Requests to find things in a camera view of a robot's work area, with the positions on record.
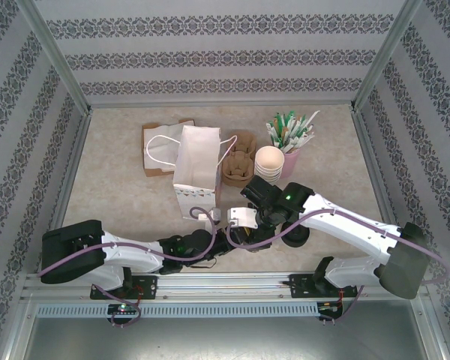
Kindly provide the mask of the white paper carrier bag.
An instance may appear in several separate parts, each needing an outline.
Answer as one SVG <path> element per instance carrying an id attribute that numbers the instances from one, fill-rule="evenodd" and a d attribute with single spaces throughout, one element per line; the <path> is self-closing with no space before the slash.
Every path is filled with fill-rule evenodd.
<path id="1" fill-rule="evenodd" d="M 178 146 L 175 160 L 167 161 L 150 152 L 150 145 L 158 139 Z M 173 168 L 172 186 L 183 218 L 194 218 L 191 214 L 193 207 L 209 212 L 219 206 L 221 164 L 237 139 L 233 135 L 222 140 L 219 127 L 186 124 L 181 130 L 180 139 L 157 134 L 145 142 L 145 153 L 151 160 Z"/>

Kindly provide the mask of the black cup lid stack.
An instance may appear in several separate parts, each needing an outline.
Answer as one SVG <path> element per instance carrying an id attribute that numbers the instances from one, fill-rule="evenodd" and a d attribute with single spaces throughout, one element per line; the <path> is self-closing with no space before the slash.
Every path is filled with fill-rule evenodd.
<path id="1" fill-rule="evenodd" d="M 305 226 L 298 225 L 284 235 L 282 237 L 282 241 L 291 248 L 300 248 L 307 242 L 309 236 L 310 229 Z"/>

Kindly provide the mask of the pink straw holder cup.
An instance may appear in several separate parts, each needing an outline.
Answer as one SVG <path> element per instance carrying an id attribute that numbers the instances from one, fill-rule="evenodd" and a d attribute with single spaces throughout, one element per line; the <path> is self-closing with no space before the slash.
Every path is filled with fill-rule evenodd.
<path id="1" fill-rule="evenodd" d="M 299 155 L 300 149 L 293 150 L 284 155 L 283 168 L 280 176 L 282 179 L 289 178 L 293 174 Z"/>

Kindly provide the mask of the white paper cup stack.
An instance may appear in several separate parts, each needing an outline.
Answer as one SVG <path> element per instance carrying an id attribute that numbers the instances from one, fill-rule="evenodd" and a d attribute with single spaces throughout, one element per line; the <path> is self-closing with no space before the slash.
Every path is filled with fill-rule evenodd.
<path id="1" fill-rule="evenodd" d="M 263 146 L 256 152 L 254 174 L 269 184 L 276 184 L 284 166 L 283 152 L 274 146 Z"/>

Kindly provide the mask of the small circuit board green LED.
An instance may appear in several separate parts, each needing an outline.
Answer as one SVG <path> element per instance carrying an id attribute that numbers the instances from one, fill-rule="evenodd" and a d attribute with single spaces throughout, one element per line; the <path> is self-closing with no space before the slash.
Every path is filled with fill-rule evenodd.
<path id="1" fill-rule="evenodd" d="M 112 315 L 124 315 L 132 316 L 136 315 L 138 310 L 129 304 L 110 304 L 107 309 L 107 314 Z"/>

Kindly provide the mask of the grey metal sheet panel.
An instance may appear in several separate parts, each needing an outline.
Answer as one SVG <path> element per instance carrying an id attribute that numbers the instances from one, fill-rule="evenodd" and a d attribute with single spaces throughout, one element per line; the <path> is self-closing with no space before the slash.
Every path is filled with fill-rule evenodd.
<path id="1" fill-rule="evenodd" d="M 438 360 L 411 323 L 386 328 L 354 319 L 36 319 L 10 360 Z"/>

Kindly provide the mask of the flat folded paper bag stack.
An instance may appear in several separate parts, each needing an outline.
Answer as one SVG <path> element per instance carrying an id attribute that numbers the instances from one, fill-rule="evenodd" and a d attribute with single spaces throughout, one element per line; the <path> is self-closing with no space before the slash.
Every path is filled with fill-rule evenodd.
<path id="1" fill-rule="evenodd" d="M 142 165 L 147 177 L 173 174 L 179 150 L 179 141 L 185 125 L 194 126 L 192 118 L 184 118 L 177 124 L 142 126 Z"/>

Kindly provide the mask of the long aluminium base rail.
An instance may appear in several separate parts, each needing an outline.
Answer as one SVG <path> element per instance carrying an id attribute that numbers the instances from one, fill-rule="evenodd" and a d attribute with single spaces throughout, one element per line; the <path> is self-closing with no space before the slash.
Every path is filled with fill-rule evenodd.
<path id="1" fill-rule="evenodd" d="M 178 273 L 158 275 L 156 302 L 290 302 L 292 290 L 284 284 L 288 272 Z M 43 284 L 29 275 L 20 298 L 38 302 L 87 302 L 92 285 L 83 280 Z"/>

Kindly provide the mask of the aluminium side rail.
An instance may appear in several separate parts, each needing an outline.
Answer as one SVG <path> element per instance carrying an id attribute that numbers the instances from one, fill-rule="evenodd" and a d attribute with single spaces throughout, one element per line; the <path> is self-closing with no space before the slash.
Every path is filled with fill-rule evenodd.
<path id="1" fill-rule="evenodd" d="M 401 242 L 401 234 L 396 232 L 398 228 L 395 225 L 395 216 L 389 203 L 380 167 L 374 156 L 373 147 L 365 129 L 362 116 L 354 110 L 351 111 L 351 116 L 379 211 L 384 221 L 384 223 L 381 221 L 375 223 L 374 221 L 373 224 L 380 228 L 379 240 L 381 241 L 382 249 L 385 251 L 381 258 L 391 260 L 391 264 L 385 266 L 386 270 L 406 275 L 423 274 L 424 269 L 421 266 L 424 266 L 424 268 L 427 267 L 428 258 L 414 247 L 410 247 L 413 244 L 412 242 L 409 241 L 407 244 Z"/>
<path id="2" fill-rule="evenodd" d="M 78 123 L 68 123 L 47 146 L 37 178 L 38 216 L 34 233 L 30 236 L 31 272 L 39 272 L 43 262 L 42 235 L 60 227 L 71 197 L 71 190 L 83 152 L 92 112 L 83 115 Z"/>

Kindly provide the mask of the aluminium frame post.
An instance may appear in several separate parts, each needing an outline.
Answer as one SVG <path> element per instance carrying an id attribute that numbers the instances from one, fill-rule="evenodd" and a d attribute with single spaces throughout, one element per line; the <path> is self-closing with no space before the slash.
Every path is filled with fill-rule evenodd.
<path id="1" fill-rule="evenodd" d="M 59 48 L 47 22 L 42 17 L 34 0 L 15 0 L 19 10 L 22 12 L 31 30 L 35 33 L 44 52 L 50 60 L 52 66 L 56 69 L 62 82 L 73 98 L 82 114 L 90 113 L 91 105 L 86 99 L 83 90 L 80 87 L 76 77 L 71 70 L 65 56 Z"/>
<path id="2" fill-rule="evenodd" d="M 398 12 L 388 34 L 385 37 L 375 59 L 372 61 L 369 71 L 365 75 L 354 99 L 351 102 L 351 110 L 357 113 L 365 104 L 372 92 L 383 69 L 392 57 L 408 25 L 421 6 L 423 0 L 405 0 Z"/>

